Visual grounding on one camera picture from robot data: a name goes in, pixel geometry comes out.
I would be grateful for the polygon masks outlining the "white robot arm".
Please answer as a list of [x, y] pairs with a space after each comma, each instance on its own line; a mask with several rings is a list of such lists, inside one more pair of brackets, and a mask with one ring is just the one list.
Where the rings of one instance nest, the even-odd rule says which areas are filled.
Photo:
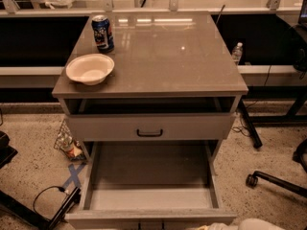
[[277, 225], [274, 225], [259, 218], [247, 218], [238, 225], [226, 225], [224, 223], [212, 223], [204, 225], [197, 230], [284, 230]]

